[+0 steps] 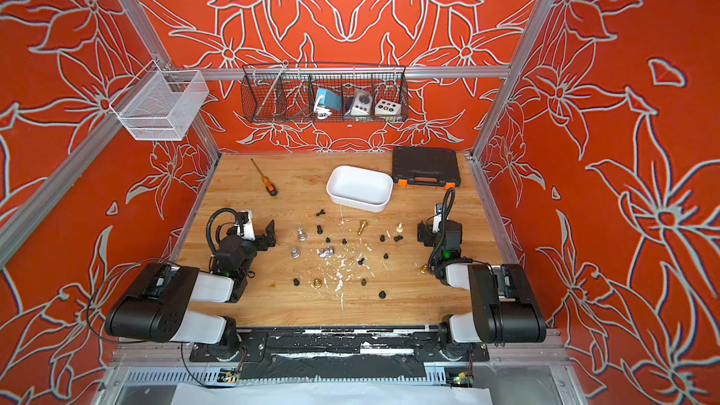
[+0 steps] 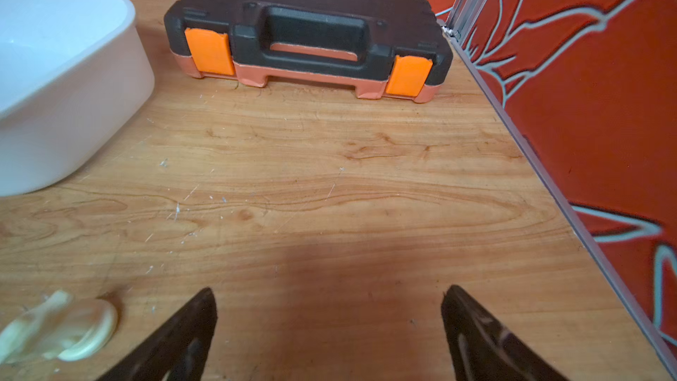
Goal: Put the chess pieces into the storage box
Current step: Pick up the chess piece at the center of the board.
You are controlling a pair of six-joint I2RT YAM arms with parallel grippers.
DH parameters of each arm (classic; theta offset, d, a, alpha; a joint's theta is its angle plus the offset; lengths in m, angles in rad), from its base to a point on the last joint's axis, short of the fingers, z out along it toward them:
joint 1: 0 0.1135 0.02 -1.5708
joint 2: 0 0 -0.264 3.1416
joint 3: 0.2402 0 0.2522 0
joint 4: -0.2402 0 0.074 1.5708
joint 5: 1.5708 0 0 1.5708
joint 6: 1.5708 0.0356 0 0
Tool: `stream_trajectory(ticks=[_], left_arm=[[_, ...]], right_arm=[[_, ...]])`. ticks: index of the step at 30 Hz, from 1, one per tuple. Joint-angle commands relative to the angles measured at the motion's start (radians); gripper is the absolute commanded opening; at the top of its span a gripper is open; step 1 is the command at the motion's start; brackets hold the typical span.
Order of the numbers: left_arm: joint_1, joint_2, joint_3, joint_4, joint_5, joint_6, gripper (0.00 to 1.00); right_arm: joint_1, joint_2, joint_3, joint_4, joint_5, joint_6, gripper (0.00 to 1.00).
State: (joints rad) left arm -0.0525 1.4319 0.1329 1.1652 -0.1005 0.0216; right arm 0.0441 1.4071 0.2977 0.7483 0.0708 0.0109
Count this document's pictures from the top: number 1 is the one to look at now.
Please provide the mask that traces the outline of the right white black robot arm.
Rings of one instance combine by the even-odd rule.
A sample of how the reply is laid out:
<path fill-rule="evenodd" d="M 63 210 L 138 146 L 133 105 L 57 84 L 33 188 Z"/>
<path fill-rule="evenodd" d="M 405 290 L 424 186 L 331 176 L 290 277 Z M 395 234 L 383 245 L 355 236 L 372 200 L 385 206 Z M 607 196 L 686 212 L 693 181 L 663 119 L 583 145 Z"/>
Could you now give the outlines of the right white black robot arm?
<path fill-rule="evenodd" d="M 417 240 L 431 249 L 427 271 L 445 286 L 470 294 L 471 310 L 444 318 L 444 339 L 454 344 L 540 343 L 547 324 L 524 268 L 488 264 L 461 254 L 462 226 L 420 222 Z"/>

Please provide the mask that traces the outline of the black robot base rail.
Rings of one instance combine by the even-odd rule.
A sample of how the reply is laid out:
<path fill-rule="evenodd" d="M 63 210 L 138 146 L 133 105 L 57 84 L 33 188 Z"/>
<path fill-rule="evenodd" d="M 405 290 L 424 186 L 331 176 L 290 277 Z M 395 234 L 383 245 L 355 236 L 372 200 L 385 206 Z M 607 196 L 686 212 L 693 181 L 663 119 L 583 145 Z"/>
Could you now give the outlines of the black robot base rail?
<path fill-rule="evenodd" d="M 455 343 L 438 325 L 247 327 L 233 355 L 194 343 L 193 363 L 221 363 L 245 380 L 414 380 L 445 384 L 444 367 L 489 361 L 481 343 Z"/>

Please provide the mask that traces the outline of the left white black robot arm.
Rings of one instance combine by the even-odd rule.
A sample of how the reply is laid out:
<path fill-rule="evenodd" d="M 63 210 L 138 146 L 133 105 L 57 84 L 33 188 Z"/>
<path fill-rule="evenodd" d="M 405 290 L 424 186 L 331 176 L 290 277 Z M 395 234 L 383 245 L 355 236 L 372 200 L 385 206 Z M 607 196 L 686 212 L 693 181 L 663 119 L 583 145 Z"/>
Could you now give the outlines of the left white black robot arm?
<path fill-rule="evenodd" d="M 253 276 L 252 262 L 259 252 L 277 245 L 277 236 L 274 221 L 256 234 L 249 211 L 222 208 L 219 213 L 233 215 L 234 221 L 225 229 L 215 223 L 216 214 L 208 219 L 209 270 L 148 264 L 112 306 L 104 324 L 108 335 L 158 343 L 229 343 L 234 319 L 192 311 L 189 304 L 238 302 Z"/>

